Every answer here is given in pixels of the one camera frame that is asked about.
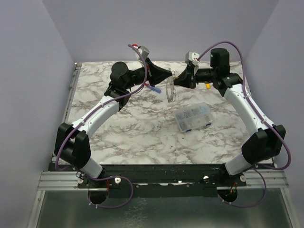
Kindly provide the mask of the clear plastic screw box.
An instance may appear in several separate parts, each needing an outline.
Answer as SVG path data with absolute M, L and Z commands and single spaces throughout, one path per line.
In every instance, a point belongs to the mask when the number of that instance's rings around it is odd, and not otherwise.
M 214 117 L 206 103 L 180 108 L 175 110 L 173 115 L 182 133 L 198 128 L 206 128 L 214 122 Z

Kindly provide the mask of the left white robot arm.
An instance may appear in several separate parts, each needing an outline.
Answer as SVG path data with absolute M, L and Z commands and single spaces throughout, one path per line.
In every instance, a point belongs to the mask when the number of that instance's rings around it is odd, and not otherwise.
M 143 82 L 155 86 L 172 75 L 171 71 L 156 66 L 149 58 L 136 70 L 126 63 L 112 65 L 110 83 L 104 96 L 87 114 L 72 124 L 62 123 L 57 130 L 54 154 L 87 174 L 88 181 L 98 188 L 104 184 L 103 168 L 91 157 L 90 138 L 112 115 L 119 112 L 130 98 L 130 89 Z

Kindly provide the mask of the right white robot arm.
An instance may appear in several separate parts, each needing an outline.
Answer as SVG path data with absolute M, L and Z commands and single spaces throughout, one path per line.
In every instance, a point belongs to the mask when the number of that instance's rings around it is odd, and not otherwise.
M 199 68 L 199 55 L 191 51 L 186 54 L 185 62 L 185 70 L 173 84 L 194 89 L 199 83 L 212 83 L 235 108 L 250 135 L 240 154 L 220 166 L 218 180 L 222 185 L 230 185 L 235 181 L 235 175 L 280 153 L 285 128 L 269 120 L 243 88 L 241 77 L 231 73 L 229 52 L 225 48 L 211 50 L 210 68 Z

